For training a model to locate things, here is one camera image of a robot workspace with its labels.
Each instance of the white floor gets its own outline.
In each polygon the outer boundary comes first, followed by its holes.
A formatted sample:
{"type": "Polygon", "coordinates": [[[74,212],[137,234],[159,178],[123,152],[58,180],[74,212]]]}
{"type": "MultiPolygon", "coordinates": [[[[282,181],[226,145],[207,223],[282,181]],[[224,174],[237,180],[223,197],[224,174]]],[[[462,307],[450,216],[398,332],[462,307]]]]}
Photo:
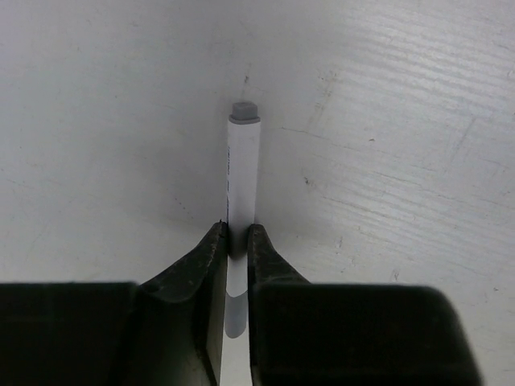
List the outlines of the white floor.
{"type": "Polygon", "coordinates": [[[257,213],[312,281],[433,285],[515,377],[515,3],[0,3],[0,279],[144,281],[225,213],[225,120],[262,111],[257,213]]]}

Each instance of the marker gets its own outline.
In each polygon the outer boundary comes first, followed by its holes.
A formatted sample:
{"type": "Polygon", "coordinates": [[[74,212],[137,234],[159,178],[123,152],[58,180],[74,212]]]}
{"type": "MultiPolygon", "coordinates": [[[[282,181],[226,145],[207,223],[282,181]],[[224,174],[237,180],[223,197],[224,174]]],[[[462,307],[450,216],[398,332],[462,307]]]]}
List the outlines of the marker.
{"type": "Polygon", "coordinates": [[[227,223],[229,260],[225,296],[222,384],[251,384],[247,298],[247,236],[254,223],[261,119],[251,102],[233,104],[227,124],[227,223]]]}

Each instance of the gray marker tip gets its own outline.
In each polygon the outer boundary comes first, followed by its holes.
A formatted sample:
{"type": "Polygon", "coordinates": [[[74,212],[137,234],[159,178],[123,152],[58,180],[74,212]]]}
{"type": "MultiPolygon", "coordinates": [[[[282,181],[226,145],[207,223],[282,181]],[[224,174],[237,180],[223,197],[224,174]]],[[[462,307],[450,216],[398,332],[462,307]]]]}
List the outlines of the gray marker tip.
{"type": "Polygon", "coordinates": [[[258,106],[252,102],[233,103],[233,113],[229,115],[229,121],[235,125],[250,125],[258,123],[258,106]]]}

